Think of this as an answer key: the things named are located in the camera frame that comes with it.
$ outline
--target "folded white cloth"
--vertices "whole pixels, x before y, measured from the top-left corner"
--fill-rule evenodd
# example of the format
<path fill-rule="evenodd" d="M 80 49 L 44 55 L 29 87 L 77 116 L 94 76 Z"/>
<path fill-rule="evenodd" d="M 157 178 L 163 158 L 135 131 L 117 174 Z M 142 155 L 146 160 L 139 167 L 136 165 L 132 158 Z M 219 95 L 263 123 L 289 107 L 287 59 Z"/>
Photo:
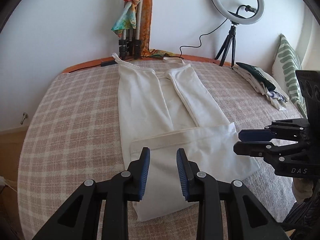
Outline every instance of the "folded white cloth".
<path fill-rule="evenodd" d="M 265 87 L 265 85 L 262 82 L 257 81 L 249 71 L 239 67 L 238 65 L 233 66 L 233 70 L 236 71 L 240 76 L 242 76 L 249 84 L 254 88 L 254 90 L 257 93 L 261 93 L 262 95 L 266 95 L 267 99 L 271 102 L 271 104 L 278 109 L 279 111 L 286 110 L 285 102 L 283 102 L 282 98 L 285 98 L 286 101 L 289 100 L 288 95 L 283 92 L 283 90 L 280 88 L 279 84 L 274 80 L 273 77 L 271 77 L 268 73 L 264 72 L 261 68 L 256 67 L 256 70 L 260 71 L 260 73 L 269 80 L 276 89 L 274 90 L 276 93 L 280 94 L 281 96 L 277 97 L 275 96 L 271 91 L 268 91 L 268 89 Z"/>
<path fill-rule="evenodd" d="M 143 147 L 150 148 L 145 195 L 134 203 L 138 220 L 164 216 L 190 206 L 185 201 L 176 164 L 178 148 L 217 180 L 231 182 L 257 171 L 255 159 L 238 156 L 234 124 L 228 121 L 190 64 L 155 72 L 119 63 L 118 107 L 122 154 L 127 168 Z"/>
<path fill-rule="evenodd" d="M 243 180 L 259 169 L 254 158 L 237 156 L 233 145 L 238 141 L 234 123 L 215 127 L 199 127 L 138 139 L 131 143 L 131 160 L 140 157 L 144 146 L 150 148 L 151 159 L 145 195 L 134 202 L 138 220 L 164 216 L 195 203 L 185 201 L 181 193 L 176 164 L 177 149 L 184 148 L 188 160 L 216 180 Z"/>

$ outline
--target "plaid bedspread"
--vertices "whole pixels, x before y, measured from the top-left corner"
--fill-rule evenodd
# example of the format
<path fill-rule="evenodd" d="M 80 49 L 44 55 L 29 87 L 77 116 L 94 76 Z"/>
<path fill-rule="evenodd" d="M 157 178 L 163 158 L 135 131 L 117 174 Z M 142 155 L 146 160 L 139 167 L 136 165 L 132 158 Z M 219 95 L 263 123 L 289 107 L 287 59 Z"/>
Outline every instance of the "plaid bedspread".
<path fill-rule="evenodd" d="M 226 117 L 235 122 L 237 131 L 263 129 L 272 120 L 301 117 L 291 102 L 286 111 L 276 110 L 229 67 L 190 63 Z M 170 68 L 162 61 L 135 64 L 156 71 Z M 117 65 L 64 73 L 43 97 L 28 129 L 19 163 L 18 204 L 26 240 L 32 239 L 84 180 L 107 180 L 124 170 L 118 82 Z M 275 176 L 272 167 L 261 159 L 258 163 L 260 170 L 244 183 L 281 221 L 294 203 L 292 180 Z M 129 203 L 129 239 L 195 239 L 197 212 L 197 205 L 193 205 L 165 217 L 138 222 Z"/>

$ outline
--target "pillow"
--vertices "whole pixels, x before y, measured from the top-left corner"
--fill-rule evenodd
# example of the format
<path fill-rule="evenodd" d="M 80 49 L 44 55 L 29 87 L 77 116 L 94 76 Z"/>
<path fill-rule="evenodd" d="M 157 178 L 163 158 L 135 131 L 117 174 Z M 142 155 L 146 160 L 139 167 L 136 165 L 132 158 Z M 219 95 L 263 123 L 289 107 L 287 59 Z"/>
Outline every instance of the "pillow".
<path fill-rule="evenodd" d="M 298 55 L 281 34 L 280 46 L 272 66 L 272 76 L 302 116 L 307 118 L 306 104 L 300 91 L 296 70 L 302 70 Z"/>

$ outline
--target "black tripod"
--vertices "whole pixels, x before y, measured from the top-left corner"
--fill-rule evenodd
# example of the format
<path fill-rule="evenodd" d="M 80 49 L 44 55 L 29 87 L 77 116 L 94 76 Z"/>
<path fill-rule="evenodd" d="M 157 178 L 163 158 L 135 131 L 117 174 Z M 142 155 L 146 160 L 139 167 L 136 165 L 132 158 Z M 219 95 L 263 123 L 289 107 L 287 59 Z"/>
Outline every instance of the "black tripod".
<path fill-rule="evenodd" d="M 231 67 L 233 67 L 233 65 L 235 64 L 235 54 L 236 54 L 236 27 L 235 25 L 237 25 L 237 23 L 232 22 L 232 26 L 230 28 L 229 34 L 226 37 L 226 39 L 224 40 L 217 56 L 215 57 L 215 59 L 219 59 L 221 53 L 223 52 L 222 55 L 222 59 L 220 61 L 219 66 L 223 66 L 224 61 L 226 60 L 230 45 L 231 45 L 231 41 L 232 41 L 232 59 L 231 59 Z"/>

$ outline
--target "wooden floor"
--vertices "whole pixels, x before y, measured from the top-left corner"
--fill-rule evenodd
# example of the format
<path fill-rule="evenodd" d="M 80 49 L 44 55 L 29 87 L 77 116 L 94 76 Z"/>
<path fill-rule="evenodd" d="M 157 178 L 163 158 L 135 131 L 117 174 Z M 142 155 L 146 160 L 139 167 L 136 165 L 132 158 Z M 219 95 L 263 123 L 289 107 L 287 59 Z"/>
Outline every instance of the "wooden floor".
<path fill-rule="evenodd" d="M 0 135 L 0 175 L 11 181 L 18 180 L 19 158 L 27 131 Z M 24 239 L 19 219 L 17 193 L 5 187 L 0 194 L 0 215 L 4 216 L 20 239 Z"/>

